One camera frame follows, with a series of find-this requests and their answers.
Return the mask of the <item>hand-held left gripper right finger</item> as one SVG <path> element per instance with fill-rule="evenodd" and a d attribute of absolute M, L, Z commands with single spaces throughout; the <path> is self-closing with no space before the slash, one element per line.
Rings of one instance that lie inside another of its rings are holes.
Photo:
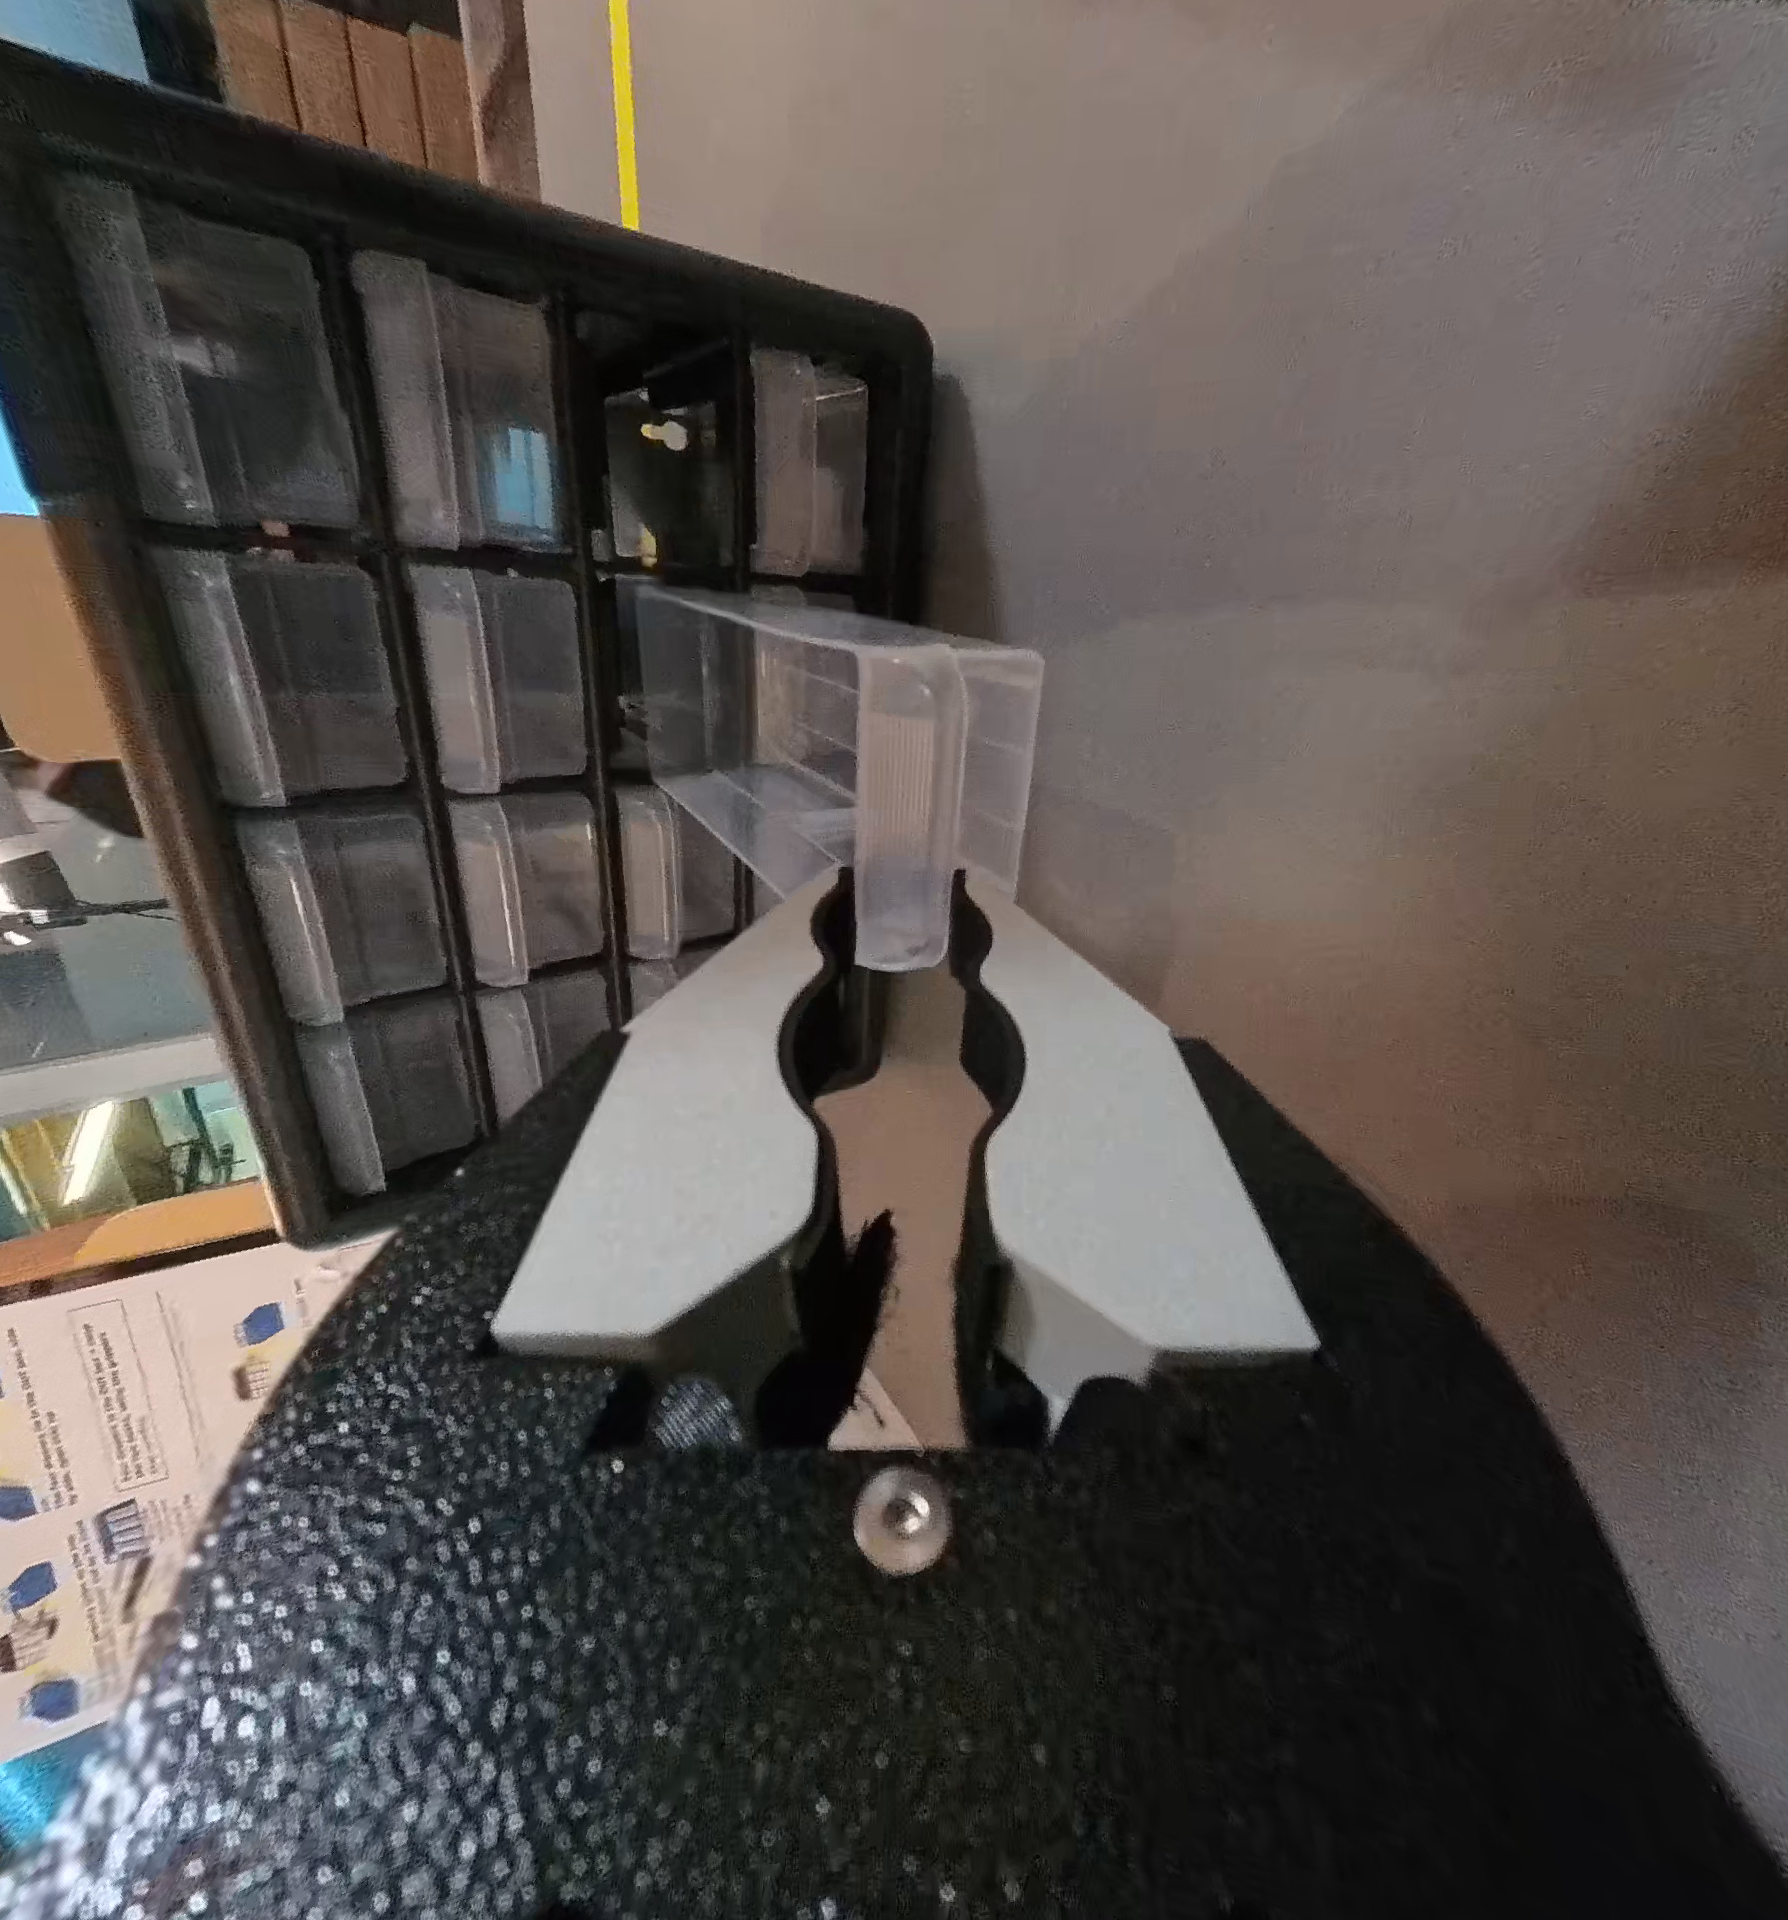
<path fill-rule="evenodd" d="M 1316 1328 L 1176 1034 L 958 875 L 958 1059 L 986 1103 L 958 1246 L 970 1438 L 1047 1438 L 1096 1380 L 1305 1359 Z"/>

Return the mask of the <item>clear plastic drawer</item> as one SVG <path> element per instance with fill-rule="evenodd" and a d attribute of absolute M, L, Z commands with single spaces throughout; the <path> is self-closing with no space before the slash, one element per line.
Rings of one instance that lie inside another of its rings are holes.
<path fill-rule="evenodd" d="M 862 968 L 937 967 L 961 875 L 1016 895 L 1038 652 L 780 594 L 635 595 L 654 783 L 780 897 L 850 872 Z"/>

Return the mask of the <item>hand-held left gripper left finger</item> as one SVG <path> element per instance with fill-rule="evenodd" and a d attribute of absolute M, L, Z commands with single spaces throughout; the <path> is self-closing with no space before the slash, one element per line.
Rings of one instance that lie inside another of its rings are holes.
<path fill-rule="evenodd" d="M 599 1067 L 593 1111 L 492 1314 L 507 1358 L 853 1388 L 860 1277 L 835 1148 L 803 1067 L 853 961 L 853 874 L 809 880 L 654 1007 Z"/>

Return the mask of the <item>wooden sheet holder board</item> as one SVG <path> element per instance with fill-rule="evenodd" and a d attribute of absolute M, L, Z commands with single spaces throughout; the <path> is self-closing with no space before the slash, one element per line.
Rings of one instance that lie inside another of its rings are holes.
<path fill-rule="evenodd" d="M 277 1242 L 260 1180 L 159 1198 L 0 1242 L 0 1304 Z"/>

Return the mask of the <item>printed instruction sheet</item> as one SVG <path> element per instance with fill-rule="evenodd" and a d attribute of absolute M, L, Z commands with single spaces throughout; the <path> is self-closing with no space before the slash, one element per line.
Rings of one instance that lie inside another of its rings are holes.
<path fill-rule="evenodd" d="M 382 1242 L 0 1309 L 0 1764 L 113 1710 L 235 1452 Z"/>

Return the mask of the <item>yellow tape strip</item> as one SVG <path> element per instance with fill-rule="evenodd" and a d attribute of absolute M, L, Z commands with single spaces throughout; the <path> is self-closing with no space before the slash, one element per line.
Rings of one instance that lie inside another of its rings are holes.
<path fill-rule="evenodd" d="M 614 155 L 619 180 L 619 224 L 626 231 L 644 229 L 639 141 L 637 141 L 637 86 L 633 55 L 633 16 L 626 0 L 609 3 L 609 55 L 612 89 Z"/>

